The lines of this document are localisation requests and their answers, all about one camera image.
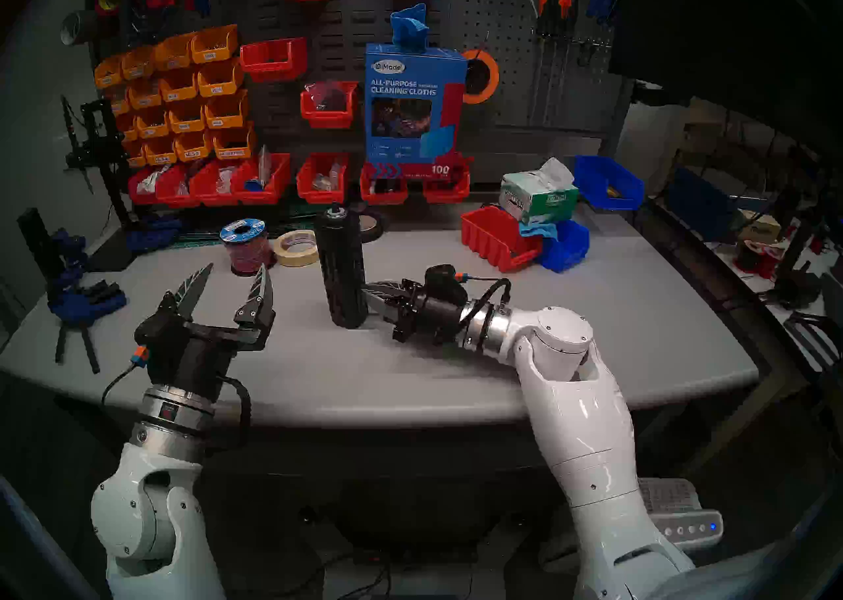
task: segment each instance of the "blue bin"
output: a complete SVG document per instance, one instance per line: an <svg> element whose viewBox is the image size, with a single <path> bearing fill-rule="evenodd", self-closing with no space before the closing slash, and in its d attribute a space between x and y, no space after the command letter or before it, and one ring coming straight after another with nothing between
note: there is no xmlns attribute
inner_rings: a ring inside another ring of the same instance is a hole
<svg viewBox="0 0 843 600"><path fill-rule="evenodd" d="M578 264L588 252L588 229L573 219L557 224L557 239L542 239L539 264L552 272L562 273Z"/></svg>
<svg viewBox="0 0 843 600"><path fill-rule="evenodd" d="M613 159L604 156L577 156L574 185L592 206L600 210L637 210L644 201L644 183ZM619 199L609 196L614 187Z"/></svg>

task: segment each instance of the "masking tape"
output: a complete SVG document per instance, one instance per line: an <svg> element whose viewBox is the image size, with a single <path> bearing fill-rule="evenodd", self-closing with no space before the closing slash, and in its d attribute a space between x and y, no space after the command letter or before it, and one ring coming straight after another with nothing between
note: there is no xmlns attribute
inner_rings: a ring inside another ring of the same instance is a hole
<svg viewBox="0 0 843 600"><path fill-rule="evenodd" d="M294 245L310 245L302 250L290 250ZM319 251L316 249L316 233L312 230L291 230L281 237L272 241L272 250L275 251L275 258L283 266L306 266L312 265L319 260Z"/></svg>

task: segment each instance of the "gray table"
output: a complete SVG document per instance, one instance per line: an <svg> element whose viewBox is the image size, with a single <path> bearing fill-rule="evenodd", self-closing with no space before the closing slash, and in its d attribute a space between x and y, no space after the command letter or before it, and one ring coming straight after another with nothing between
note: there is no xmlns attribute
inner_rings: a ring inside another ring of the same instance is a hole
<svg viewBox="0 0 843 600"><path fill-rule="evenodd" d="M582 314L633 408L687 400L753 382L758 370L718 316L691 286L622 218L587 209L575 217L591 232L586 259L564 274L530 266L511 275L512 305L557 304ZM497 275L460 242L459 231L389 232L364 246L367 279L423 280L428 266L449 262L458 271ZM229 272L222 246L159 251L125 272L94 274L125 290L129 304L97 321L91 335L102 372L93 375L78 333L68 335L63 366L53 362L58 320L41 299L14 334L0 368L62 394L99 402L123 370L135 327L167 289L208 262L214 272L194 320L233 325L250 279ZM229 375L251 394L257 425L407 427L511 421L525 414L515 370L418 337L391 340L391 326L370 317L357 330L331 323L319 265L273 267L275 326L262 352L242 353ZM469 283L479 296L487 283ZM136 407L149 377L132 372L109 404ZM236 421L238 401L224 388L217 417Z"/></svg>

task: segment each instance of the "logo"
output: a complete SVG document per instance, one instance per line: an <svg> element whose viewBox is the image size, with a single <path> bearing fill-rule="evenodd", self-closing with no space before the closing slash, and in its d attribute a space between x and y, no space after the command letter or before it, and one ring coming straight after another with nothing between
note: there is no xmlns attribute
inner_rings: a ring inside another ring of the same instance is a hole
<svg viewBox="0 0 843 600"><path fill-rule="evenodd" d="M400 74L405 67L401 61L384 60L372 63L372 69L378 74Z"/></svg>

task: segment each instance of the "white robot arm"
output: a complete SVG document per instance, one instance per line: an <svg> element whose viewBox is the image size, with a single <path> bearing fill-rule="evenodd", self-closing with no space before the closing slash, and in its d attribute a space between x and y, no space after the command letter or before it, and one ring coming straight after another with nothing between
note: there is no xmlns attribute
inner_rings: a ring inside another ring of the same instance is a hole
<svg viewBox="0 0 843 600"><path fill-rule="evenodd" d="M426 329L518 370L535 440L571 507L582 563L576 598L646 597L694 568L647 515L629 409L588 322L564 308L509 308L508 289L498 306L490 294L467 299L449 281L453 267L441 267L423 286L402 281L405 293L387 302L397 311L394 337Z"/></svg>

